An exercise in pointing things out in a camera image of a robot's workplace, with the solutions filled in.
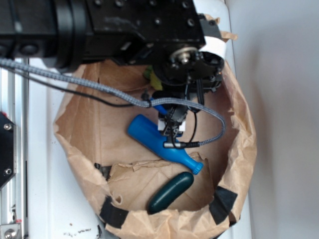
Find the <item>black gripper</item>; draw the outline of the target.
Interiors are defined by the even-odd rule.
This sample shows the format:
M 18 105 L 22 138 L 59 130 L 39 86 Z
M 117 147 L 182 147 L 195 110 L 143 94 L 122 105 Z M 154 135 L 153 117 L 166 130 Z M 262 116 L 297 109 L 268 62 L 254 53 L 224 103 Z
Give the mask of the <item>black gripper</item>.
M 203 98 L 221 85 L 224 59 L 207 51 L 183 49 L 166 63 L 153 65 L 162 89 L 158 97 Z

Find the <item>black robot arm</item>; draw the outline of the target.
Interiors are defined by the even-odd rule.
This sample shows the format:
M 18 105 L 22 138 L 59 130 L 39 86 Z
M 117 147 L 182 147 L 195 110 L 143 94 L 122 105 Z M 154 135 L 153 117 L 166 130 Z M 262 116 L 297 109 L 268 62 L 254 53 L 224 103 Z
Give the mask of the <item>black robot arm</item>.
M 200 95 L 221 82 L 216 21 L 191 0 L 3 0 L 2 58 L 39 57 L 60 72 L 111 59 L 151 65 L 169 95 Z

